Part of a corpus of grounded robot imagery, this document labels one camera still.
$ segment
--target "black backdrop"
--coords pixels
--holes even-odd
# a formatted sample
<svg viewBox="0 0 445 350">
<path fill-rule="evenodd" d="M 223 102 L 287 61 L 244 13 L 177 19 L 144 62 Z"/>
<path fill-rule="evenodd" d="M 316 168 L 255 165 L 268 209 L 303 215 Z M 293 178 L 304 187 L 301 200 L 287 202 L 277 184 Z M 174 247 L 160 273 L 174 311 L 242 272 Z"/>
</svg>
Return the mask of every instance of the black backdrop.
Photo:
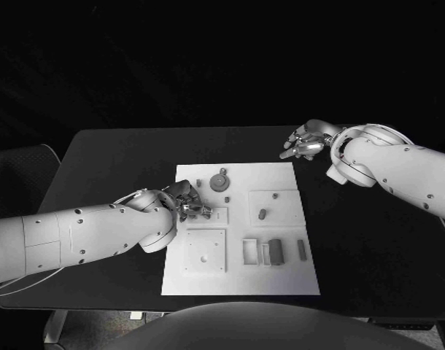
<svg viewBox="0 0 445 350">
<path fill-rule="evenodd" d="M 445 151 L 445 1 L 242 2 L 0 5 L 0 148 L 320 118 Z"/>
</svg>

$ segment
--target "white mat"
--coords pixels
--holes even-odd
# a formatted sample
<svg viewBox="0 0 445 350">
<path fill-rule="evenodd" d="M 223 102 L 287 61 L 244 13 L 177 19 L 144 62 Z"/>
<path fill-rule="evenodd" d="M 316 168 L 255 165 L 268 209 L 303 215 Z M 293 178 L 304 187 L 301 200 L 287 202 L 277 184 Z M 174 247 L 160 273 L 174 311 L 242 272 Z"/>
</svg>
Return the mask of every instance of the white mat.
<svg viewBox="0 0 445 350">
<path fill-rule="evenodd" d="M 229 188 L 215 192 L 209 179 L 226 169 Z M 195 164 L 179 165 L 176 181 L 189 180 L 202 200 L 212 208 L 228 208 L 228 225 L 200 225 L 202 229 L 225 230 L 226 271 L 225 273 L 189 273 L 183 260 L 186 232 L 196 229 L 187 222 L 177 224 L 177 235 L 167 245 L 161 295 L 319 295 L 313 256 L 306 227 L 252 227 L 249 220 L 249 191 L 297 190 L 291 163 Z M 195 180 L 202 180 L 196 187 Z M 257 239 L 258 265 L 242 265 L 244 238 Z M 261 262 L 261 243 L 270 239 L 281 240 L 284 264 L 264 267 Z M 297 240 L 306 246 L 307 261 L 300 261 Z"/>
</svg>

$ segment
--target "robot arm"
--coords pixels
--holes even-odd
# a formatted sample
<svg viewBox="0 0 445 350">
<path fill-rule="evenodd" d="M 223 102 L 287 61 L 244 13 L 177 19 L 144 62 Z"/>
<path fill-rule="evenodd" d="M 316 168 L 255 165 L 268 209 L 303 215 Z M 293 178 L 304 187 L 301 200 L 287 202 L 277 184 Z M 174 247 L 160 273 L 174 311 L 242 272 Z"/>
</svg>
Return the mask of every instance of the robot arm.
<svg viewBox="0 0 445 350">
<path fill-rule="evenodd" d="M 89 263 L 128 251 L 150 253 L 176 236 L 176 216 L 210 215 L 183 180 L 164 190 L 140 190 L 122 204 L 102 204 L 0 219 L 0 283 Z"/>
<path fill-rule="evenodd" d="M 310 120 L 290 135 L 280 157 L 313 155 L 330 147 L 326 175 L 339 183 L 375 183 L 403 201 L 445 219 L 445 154 L 416 146 L 390 127 L 375 124 L 340 128 Z"/>
</svg>

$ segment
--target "floor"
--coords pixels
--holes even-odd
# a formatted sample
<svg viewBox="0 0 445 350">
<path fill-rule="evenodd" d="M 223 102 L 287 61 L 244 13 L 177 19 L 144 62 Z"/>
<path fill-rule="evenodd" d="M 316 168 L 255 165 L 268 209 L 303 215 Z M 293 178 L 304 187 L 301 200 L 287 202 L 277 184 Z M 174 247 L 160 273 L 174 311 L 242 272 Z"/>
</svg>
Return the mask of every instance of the floor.
<svg viewBox="0 0 445 350">
<path fill-rule="evenodd" d="M 99 350 L 115 338 L 138 328 L 145 322 L 158 319 L 161 313 L 143 313 L 143 320 L 131 320 L 130 312 L 69 311 L 59 344 L 65 350 Z M 434 350 L 443 350 L 443 344 L 433 327 L 430 331 L 392 330 L 413 338 Z"/>
</svg>

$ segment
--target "robotic hand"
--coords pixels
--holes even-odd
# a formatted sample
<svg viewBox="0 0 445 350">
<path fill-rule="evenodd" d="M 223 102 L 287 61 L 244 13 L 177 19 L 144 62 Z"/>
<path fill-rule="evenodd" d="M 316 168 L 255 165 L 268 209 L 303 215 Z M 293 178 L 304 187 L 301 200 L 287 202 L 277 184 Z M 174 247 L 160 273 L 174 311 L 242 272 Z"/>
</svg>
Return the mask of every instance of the robotic hand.
<svg viewBox="0 0 445 350">
<path fill-rule="evenodd" d="M 212 209 L 183 180 L 114 203 L 0 219 L 0 283 L 118 255 L 135 244 L 156 252 L 176 237 L 176 217 L 182 222 L 197 214 L 209 218 Z"/>
<path fill-rule="evenodd" d="M 288 136 L 280 158 L 313 159 L 330 148 L 326 175 L 339 183 L 375 183 L 403 201 L 445 219 L 445 154 L 416 146 L 388 126 L 366 124 L 340 128 L 309 120 Z"/>
</svg>

